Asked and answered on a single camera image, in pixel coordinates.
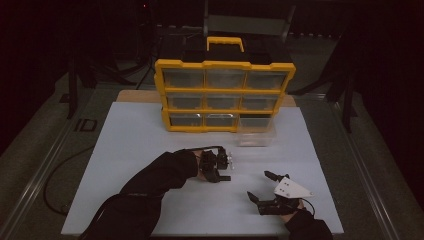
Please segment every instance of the yellow handle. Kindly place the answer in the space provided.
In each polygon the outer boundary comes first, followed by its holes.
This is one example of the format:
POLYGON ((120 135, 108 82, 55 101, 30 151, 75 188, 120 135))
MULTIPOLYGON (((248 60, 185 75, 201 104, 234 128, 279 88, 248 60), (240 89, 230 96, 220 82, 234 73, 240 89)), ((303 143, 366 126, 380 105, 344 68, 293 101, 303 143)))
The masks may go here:
POLYGON ((240 51, 244 52, 243 43, 241 41, 241 38, 237 37, 208 37, 207 38, 207 46, 206 50, 209 51, 209 44, 237 44, 240 46, 240 51))

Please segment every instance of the gray floor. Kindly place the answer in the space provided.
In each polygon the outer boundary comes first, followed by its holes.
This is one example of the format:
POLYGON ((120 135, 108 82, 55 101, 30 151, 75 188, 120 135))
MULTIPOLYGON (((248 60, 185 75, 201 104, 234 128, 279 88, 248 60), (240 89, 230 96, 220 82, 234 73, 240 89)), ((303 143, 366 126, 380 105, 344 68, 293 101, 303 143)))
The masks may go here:
MULTIPOLYGON (((321 38, 289 37, 286 45, 297 73, 288 90, 317 80, 335 44, 321 38)), ((138 81, 142 74, 129 80, 138 81)), ((152 79, 150 74, 143 88, 152 88, 152 79)), ((79 111, 75 118, 66 120, 68 106, 59 103, 67 92, 66 84, 64 76, 57 82, 55 94, 1 156, 0 239, 75 239, 60 235, 65 217, 50 211, 42 189, 34 186, 41 186, 55 166, 72 157, 53 175, 47 188, 55 208, 69 208, 89 160, 89 148, 96 143, 111 103, 121 89, 128 87, 114 83, 99 84, 94 90, 80 87, 79 111), (93 132, 75 131, 78 119, 96 120, 98 125, 93 132), (74 156, 84 149, 88 150, 74 156), (27 185, 34 181, 38 184, 27 185)), ((296 103, 305 117, 345 229, 335 239, 424 239, 423 212, 362 105, 361 96, 354 95, 358 116, 351 119, 353 132, 347 134, 339 121, 339 104, 322 98, 327 88, 297 97, 296 103)))

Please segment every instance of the yellow storage organizer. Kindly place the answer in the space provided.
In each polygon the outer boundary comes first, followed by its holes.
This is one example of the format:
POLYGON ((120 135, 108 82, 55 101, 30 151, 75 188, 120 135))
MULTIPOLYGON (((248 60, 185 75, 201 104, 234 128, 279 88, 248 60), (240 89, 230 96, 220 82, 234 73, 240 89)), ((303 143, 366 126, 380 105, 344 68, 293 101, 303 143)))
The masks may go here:
POLYGON ((266 131, 296 68, 279 38, 168 36, 155 85, 169 131, 266 131))

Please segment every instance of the white table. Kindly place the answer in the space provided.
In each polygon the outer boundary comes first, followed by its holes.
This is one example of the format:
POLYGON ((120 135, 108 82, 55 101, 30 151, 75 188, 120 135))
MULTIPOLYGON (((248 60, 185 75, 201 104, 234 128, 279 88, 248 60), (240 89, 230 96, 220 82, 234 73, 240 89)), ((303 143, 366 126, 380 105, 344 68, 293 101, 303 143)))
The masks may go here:
POLYGON ((251 191, 261 200, 274 198, 277 183, 264 176, 265 170, 289 174, 314 192, 308 200, 316 218, 324 219, 331 232, 343 232, 299 108, 280 110, 274 119, 277 136, 268 147, 237 147, 233 133, 167 132, 160 109, 158 103, 113 103, 62 234, 81 234, 100 205, 164 151, 211 145, 232 152, 235 169, 220 171, 231 175, 231 181, 213 184, 192 178, 182 189, 168 192, 154 236, 287 235, 278 217, 260 216, 247 197, 251 191))

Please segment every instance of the black sleeve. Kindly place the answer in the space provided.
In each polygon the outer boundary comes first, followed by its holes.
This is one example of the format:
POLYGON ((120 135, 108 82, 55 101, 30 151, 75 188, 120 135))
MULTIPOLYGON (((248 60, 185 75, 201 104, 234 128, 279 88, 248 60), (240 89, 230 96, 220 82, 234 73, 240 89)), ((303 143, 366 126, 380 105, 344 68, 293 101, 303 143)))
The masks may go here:
POLYGON ((197 171, 194 153, 163 153, 131 178, 120 194, 106 200, 79 239, 148 239, 159 220, 163 195, 181 188, 197 171))
POLYGON ((290 232, 290 240, 331 240, 333 235, 327 224, 306 210, 298 211, 289 222, 286 228, 290 232))

